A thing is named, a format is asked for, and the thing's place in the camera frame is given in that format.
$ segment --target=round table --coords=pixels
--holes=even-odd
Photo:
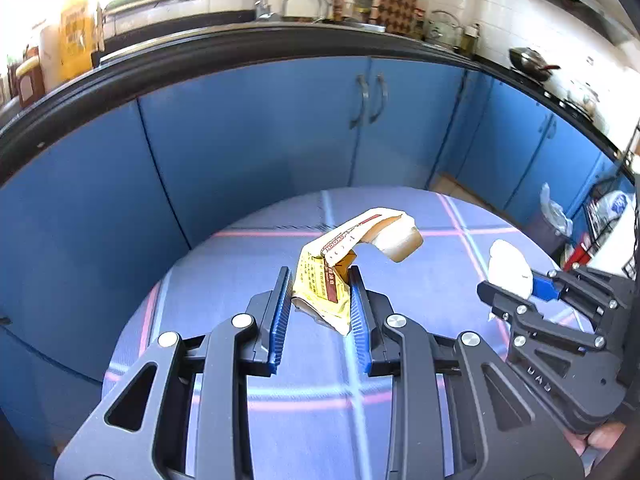
[[[103,396],[159,334],[174,330],[189,338],[244,312],[254,294],[273,288],[280,266],[295,271],[304,244],[379,206],[413,216],[424,244],[400,264],[368,244],[357,246],[356,264],[366,287],[386,294],[396,312],[429,332],[450,337],[478,332],[504,359],[508,326],[489,319],[476,285],[486,277],[489,248],[498,238],[517,247],[533,269],[553,268],[539,247],[492,213],[448,196],[405,187],[332,189],[255,212],[179,260],[123,329]],[[562,302],[537,303],[547,319],[574,328],[581,324]],[[446,428],[444,386],[440,399]],[[196,385],[191,422],[198,402]],[[277,375],[248,377],[248,409],[257,480],[385,477],[391,379],[372,380],[361,373],[351,335],[342,338],[292,311]],[[451,474],[450,437],[444,431],[446,473]],[[195,439],[191,431],[190,475]]]

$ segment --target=plastic bag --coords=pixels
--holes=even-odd
[[[620,218],[632,198],[619,189],[603,196],[596,204],[596,214],[603,224]]]
[[[564,215],[562,206],[551,200],[551,191],[549,184],[546,182],[540,190],[540,209],[546,221],[551,224],[551,227],[567,238],[571,236],[574,231],[574,223]]]

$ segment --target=metal bolt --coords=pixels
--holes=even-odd
[[[178,342],[178,335],[175,332],[164,332],[158,337],[158,344],[164,348],[169,348]]]
[[[386,318],[386,324],[393,328],[402,328],[406,325],[406,318],[400,314],[392,314]]]
[[[478,346],[480,344],[480,336],[475,332],[465,332],[460,339],[467,346]]]
[[[231,324],[236,328],[246,328],[254,322],[254,318],[249,314],[238,314],[231,320]]]

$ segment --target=kitchen counter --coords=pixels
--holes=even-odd
[[[619,156],[617,147],[592,124],[526,78],[491,61],[471,61],[419,41],[353,27],[246,23],[191,30],[125,49],[22,111],[0,130],[0,185],[75,128],[157,88],[239,66],[334,56],[428,61],[484,72],[544,104],[611,160]]]

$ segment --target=yellow wrapper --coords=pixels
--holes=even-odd
[[[349,266],[359,242],[375,245],[401,262],[422,244],[415,221],[403,211],[376,208],[345,222],[302,248],[293,285],[293,304],[318,323],[347,335],[351,329]]]

